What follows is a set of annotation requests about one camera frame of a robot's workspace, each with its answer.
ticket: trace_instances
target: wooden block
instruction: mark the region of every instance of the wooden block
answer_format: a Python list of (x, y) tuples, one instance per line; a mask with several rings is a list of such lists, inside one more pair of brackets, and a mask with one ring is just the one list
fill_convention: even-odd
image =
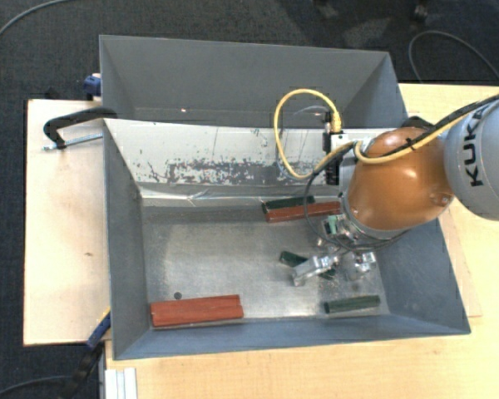
[(239, 319), (244, 316), (239, 295), (156, 302), (150, 304), (150, 311), (151, 321), (156, 328)]
[[(307, 205), (310, 217), (330, 216), (340, 213), (340, 203), (338, 201), (328, 203), (316, 203)], [(271, 209), (266, 214), (266, 221), (269, 223), (286, 222), (288, 220), (298, 220), (305, 217), (302, 205), (288, 207), (285, 209)]]

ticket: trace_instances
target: wooden board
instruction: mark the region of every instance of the wooden board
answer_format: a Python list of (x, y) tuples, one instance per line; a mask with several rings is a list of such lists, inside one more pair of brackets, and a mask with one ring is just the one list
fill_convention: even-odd
[[(101, 140), (44, 151), (53, 117), (93, 102), (28, 102), (24, 344), (84, 342), (109, 305)], [(65, 139), (101, 131), (94, 121)]]

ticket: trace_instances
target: gray bin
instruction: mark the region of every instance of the gray bin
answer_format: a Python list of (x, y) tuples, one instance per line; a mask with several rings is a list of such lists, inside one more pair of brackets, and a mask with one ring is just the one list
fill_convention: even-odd
[[(260, 157), (242, 161), (244, 144), (255, 140), (251, 135), (269, 137), (277, 101), (294, 88), (336, 99), (348, 128), (399, 126), (406, 111), (388, 54), (101, 37), (101, 74), (104, 106), (127, 119), (106, 121), (104, 132), (115, 359), (470, 332), (437, 221), (379, 251), (377, 268), (362, 281), (347, 282), (338, 273), (295, 288), (279, 254), (309, 253), (314, 236), (303, 220), (267, 224), (259, 201), (298, 195), (303, 184), (285, 181), (274, 168), (273, 142)], [(294, 100), (285, 108), (284, 125), (314, 141), (319, 121), (289, 117), (308, 105), (314, 105), (310, 97)], [(206, 154), (207, 143), (218, 145), (216, 136), (229, 131), (225, 126), (234, 127), (240, 145), (224, 145), (215, 164), (225, 157), (229, 170), (244, 168), (237, 182), (170, 177), (167, 161), (178, 159), (175, 144), (197, 142), (196, 153)], [(302, 162), (312, 164), (314, 152), (313, 146), (304, 150)], [(197, 160), (203, 162), (196, 156), (182, 163)], [(314, 194), (329, 199), (336, 190), (320, 183)], [(149, 303), (175, 293), (239, 293), (245, 318), (154, 329)], [(381, 305), (325, 314), (323, 301), (363, 294), (377, 294)]]

